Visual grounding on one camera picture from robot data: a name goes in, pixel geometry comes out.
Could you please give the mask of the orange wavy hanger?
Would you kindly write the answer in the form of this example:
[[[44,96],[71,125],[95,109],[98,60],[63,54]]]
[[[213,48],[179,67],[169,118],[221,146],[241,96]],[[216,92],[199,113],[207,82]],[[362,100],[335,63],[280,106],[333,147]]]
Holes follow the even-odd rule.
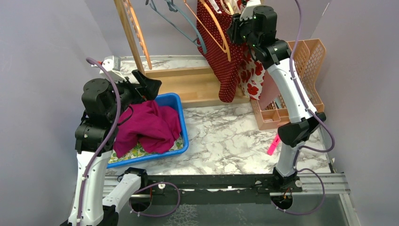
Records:
[[[136,66],[142,72],[144,71],[144,67],[143,67],[143,64],[140,59],[140,54],[138,52],[138,47],[135,42],[134,36],[136,36],[138,39],[139,46],[141,47],[141,49],[144,53],[145,59],[148,64],[148,68],[150,70],[152,70],[151,58],[149,56],[148,49],[147,49],[145,39],[144,39],[144,35],[142,33],[142,29],[138,22],[134,8],[129,0],[123,0],[122,4],[123,4],[123,8],[124,8],[123,9],[124,16],[125,16],[122,19],[122,24],[124,25],[125,35],[128,40],[129,47],[131,49]]]

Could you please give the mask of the magenta pleated skirt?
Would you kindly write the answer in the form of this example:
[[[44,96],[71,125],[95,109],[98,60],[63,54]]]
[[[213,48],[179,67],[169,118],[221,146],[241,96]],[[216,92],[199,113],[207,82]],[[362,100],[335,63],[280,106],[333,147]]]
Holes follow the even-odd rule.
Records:
[[[178,112],[156,101],[130,105],[120,116],[113,145],[118,158],[140,144],[147,153],[165,153],[182,132]]]

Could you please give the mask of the grey-blue hanger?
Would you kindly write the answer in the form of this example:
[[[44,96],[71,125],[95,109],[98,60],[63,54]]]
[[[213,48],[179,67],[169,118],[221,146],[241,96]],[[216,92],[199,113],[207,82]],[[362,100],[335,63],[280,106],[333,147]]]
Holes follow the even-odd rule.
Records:
[[[208,52],[205,40],[197,28],[197,23],[194,22],[194,20],[175,2],[175,0],[146,0],[145,5],[149,6],[153,12],[175,28],[175,30],[189,40],[190,43],[199,48],[202,53],[206,54]],[[172,19],[163,12],[160,9],[162,5],[165,6],[171,14],[178,15],[178,19],[181,19],[181,22],[178,22],[177,19]]]

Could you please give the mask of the lemon print skirt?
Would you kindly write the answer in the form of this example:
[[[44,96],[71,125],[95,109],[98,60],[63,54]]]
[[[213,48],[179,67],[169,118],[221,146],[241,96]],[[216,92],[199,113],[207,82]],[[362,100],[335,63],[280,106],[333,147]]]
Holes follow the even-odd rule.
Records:
[[[174,145],[168,150],[168,152],[180,150],[184,147],[184,140],[182,136],[180,136],[175,142]],[[113,150],[111,158],[108,163],[116,163],[120,161],[126,161],[134,158],[158,155],[158,153],[148,153],[144,150],[142,145],[138,142],[137,145],[131,149],[128,153],[124,154],[122,157],[118,158],[116,152]]]

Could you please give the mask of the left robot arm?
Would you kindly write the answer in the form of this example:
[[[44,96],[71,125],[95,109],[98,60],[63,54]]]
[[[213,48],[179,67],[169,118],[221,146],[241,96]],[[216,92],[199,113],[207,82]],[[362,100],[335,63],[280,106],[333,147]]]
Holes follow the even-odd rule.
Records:
[[[154,100],[162,85],[139,70],[132,75],[137,83],[131,83],[128,77],[121,81],[96,78],[83,87],[85,110],[75,131],[78,177],[66,226],[115,226],[130,196],[148,187],[146,171],[129,168],[121,183],[104,195],[105,173],[122,124],[121,114],[132,104]]]

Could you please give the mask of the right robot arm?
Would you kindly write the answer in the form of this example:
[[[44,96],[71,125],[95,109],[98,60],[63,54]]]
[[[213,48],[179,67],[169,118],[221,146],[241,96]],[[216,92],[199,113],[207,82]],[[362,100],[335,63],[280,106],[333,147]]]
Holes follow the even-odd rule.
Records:
[[[276,38],[276,25],[277,13],[272,7],[248,0],[242,12],[233,15],[227,34],[232,43],[253,49],[256,61],[273,78],[285,102],[289,123],[278,128],[283,145],[271,179],[272,187],[282,192],[295,181],[299,151],[326,115],[318,112],[306,95],[288,43]]]

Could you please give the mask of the red poppy print skirt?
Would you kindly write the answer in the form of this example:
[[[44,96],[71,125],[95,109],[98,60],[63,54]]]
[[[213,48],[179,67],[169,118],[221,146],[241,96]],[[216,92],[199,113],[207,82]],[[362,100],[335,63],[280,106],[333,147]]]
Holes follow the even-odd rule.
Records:
[[[218,0],[217,3],[221,3],[222,9],[228,15],[240,14],[246,7],[245,0]],[[260,62],[254,61],[251,57],[253,54],[254,51],[248,46],[242,47],[243,61],[239,67],[239,87],[250,99],[258,100],[262,93],[266,70]]]

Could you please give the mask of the blue plastic bin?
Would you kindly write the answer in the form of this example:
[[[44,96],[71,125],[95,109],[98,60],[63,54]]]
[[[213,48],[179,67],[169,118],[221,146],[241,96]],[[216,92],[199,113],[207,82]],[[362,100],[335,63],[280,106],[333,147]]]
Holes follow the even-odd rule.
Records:
[[[184,119],[183,107],[179,103],[179,99],[180,99],[179,96],[174,96],[173,94],[167,94],[165,96],[162,96],[161,98],[156,97],[155,100],[153,100],[153,101],[156,101],[159,106],[170,106],[178,112],[180,123],[181,123],[181,128],[182,128],[182,132],[180,135],[182,136],[182,138],[184,140],[184,147],[182,149],[176,150],[176,151],[171,151],[171,152],[167,151],[165,153],[158,154],[158,155],[139,157],[139,158],[134,158],[134,159],[126,160],[126,161],[120,161],[120,162],[116,162],[116,163],[108,163],[107,167],[109,169],[111,169],[111,168],[131,165],[131,164],[135,164],[135,163],[139,163],[139,162],[144,162],[144,161],[154,161],[154,160],[158,160],[161,158],[167,158],[167,157],[171,157],[174,155],[180,155],[180,154],[184,153],[185,151],[187,151],[187,149],[189,147],[188,133],[187,133],[187,128],[186,128],[185,119]]]

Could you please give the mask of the wooden clothes rack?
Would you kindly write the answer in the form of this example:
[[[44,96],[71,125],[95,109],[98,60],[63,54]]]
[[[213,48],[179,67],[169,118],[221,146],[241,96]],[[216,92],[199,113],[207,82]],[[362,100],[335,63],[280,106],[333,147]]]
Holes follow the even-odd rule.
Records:
[[[122,19],[125,17],[122,0],[116,0],[114,4],[122,24]],[[140,69],[137,69],[150,79],[162,81],[158,98],[167,94],[179,96],[179,103],[184,108],[208,107],[224,104],[218,96],[220,82],[209,66],[150,70],[144,53],[139,46],[138,39],[136,36],[134,36],[134,38],[144,71],[142,72]]]

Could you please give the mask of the pink clipboard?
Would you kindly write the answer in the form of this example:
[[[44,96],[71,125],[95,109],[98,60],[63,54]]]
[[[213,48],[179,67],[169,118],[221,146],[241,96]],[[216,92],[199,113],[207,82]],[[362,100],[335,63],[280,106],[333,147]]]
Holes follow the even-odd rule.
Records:
[[[274,99],[278,97],[279,94],[280,91],[275,81],[268,73],[265,73],[262,85],[262,92],[258,100],[261,110],[265,110],[266,107],[270,103],[272,103]]]

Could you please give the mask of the peach plastic organizer basket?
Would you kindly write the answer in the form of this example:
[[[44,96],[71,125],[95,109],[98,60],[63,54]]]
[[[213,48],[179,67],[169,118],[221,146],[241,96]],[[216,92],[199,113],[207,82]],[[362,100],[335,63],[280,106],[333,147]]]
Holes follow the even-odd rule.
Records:
[[[300,40],[294,56],[300,81],[311,103],[318,112],[324,111],[316,88],[316,80],[326,55],[326,49],[319,39]],[[265,110],[261,110],[258,100],[250,100],[259,130],[276,129],[289,122],[284,99],[279,95]]]

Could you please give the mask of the pink marker pen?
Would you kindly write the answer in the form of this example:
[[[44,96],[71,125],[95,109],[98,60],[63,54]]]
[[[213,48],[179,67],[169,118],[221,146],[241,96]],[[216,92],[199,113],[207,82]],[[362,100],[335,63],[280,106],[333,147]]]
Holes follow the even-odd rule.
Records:
[[[274,138],[273,142],[270,144],[266,153],[268,155],[272,156],[273,153],[275,152],[275,150],[277,149],[279,143],[280,143],[280,137],[279,137],[279,135],[276,135],[276,137]]]

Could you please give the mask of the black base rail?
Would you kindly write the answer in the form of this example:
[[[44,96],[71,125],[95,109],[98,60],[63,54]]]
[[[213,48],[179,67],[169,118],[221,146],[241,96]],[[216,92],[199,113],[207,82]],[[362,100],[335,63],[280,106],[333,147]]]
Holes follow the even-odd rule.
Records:
[[[208,205],[208,204],[270,204],[271,197],[302,191],[296,185],[298,177],[289,184],[279,185],[272,174],[241,175],[148,175],[141,187],[129,198],[134,207],[149,205]]]

